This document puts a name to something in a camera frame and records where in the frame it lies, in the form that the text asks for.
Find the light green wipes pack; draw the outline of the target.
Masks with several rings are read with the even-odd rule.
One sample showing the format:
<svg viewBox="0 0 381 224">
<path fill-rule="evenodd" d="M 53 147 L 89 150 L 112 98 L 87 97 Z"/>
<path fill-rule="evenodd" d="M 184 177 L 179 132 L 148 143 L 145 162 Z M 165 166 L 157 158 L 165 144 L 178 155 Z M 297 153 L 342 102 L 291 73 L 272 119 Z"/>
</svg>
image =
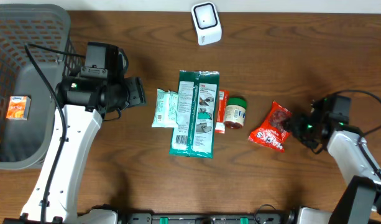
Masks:
<svg viewBox="0 0 381 224">
<path fill-rule="evenodd" d="M 157 90 L 153 128 L 177 128 L 178 93 Z"/>
</svg>

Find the red snack packet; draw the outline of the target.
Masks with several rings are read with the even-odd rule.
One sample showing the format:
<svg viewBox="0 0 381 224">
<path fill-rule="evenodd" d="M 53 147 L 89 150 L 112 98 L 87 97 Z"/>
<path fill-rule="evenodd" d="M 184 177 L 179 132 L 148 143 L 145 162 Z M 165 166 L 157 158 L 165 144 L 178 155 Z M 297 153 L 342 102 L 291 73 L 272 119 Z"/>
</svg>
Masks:
<svg viewBox="0 0 381 224">
<path fill-rule="evenodd" d="M 291 112 L 278 104 L 272 102 L 272 107 L 262 124 L 253 130 L 248 140 L 278 152 L 284 152 L 283 144 L 290 133 L 284 128 L 284 123 L 291 118 Z"/>
</svg>

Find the green lid seasoning jar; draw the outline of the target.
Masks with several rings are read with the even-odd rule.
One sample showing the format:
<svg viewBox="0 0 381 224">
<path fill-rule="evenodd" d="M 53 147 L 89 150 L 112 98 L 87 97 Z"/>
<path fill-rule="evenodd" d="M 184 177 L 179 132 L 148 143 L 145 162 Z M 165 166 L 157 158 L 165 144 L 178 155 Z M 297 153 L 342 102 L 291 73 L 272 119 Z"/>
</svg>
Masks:
<svg viewBox="0 0 381 224">
<path fill-rule="evenodd" d="M 247 102 L 243 98 L 229 98 L 224 112 L 223 124 L 229 129 L 241 129 L 246 118 Z"/>
</svg>

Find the red stick sachet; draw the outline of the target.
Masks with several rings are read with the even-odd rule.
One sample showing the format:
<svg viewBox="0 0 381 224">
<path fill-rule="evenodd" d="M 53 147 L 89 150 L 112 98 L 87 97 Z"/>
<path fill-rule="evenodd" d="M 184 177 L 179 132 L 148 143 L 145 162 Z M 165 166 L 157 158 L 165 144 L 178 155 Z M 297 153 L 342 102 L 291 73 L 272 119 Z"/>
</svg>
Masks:
<svg viewBox="0 0 381 224">
<path fill-rule="evenodd" d="M 227 90 L 219 91 L 217 120 L 216 120 L 216 127 L 214 130 L 215 133 L 219 133 L 219 134 L 225 133 L 225 125 L 223 124 L 223 121 L 224 121 L 224 114 L 225 114 L 228 96 L 229 96 L 229 92 Z"/>
</svg>

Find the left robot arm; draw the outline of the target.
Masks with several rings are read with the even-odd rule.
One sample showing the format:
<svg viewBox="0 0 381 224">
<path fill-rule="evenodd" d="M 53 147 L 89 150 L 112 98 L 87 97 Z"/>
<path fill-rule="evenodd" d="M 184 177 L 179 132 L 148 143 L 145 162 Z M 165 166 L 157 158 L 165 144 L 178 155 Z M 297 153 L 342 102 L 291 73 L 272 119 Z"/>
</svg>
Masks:
<svg viewBox="0 0 381 224">
<path fill-rule="evenodd" d="M 66 77 L 57 86 L 60 97 L 52 138 L 36 186 L 19 218 L 4 223 L 121 223 L 109 205 L 77 213 L 78 191 L 93 140 L 104 115 L 145 104 L 139 77 L 101 79 Z"/>
</svg>

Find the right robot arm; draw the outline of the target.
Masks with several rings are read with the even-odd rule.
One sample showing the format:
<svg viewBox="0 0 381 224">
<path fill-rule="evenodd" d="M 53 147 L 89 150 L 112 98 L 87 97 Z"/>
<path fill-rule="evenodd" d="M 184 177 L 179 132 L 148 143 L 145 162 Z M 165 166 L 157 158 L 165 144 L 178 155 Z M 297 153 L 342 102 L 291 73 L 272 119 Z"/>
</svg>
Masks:
<svg viewBox="0 0 381 224">
<path fill-rule="evenodd" d="M 302 208 L 297 223 L 370 223 L 373 211 L 381 215 L 381 168 L 360 129 L 348 122 L 342 112 L 317 111 L 284 121 L 284 129 L 303 145 L 334 158 L 347 185 L 332 212 Z"/>
</svg>

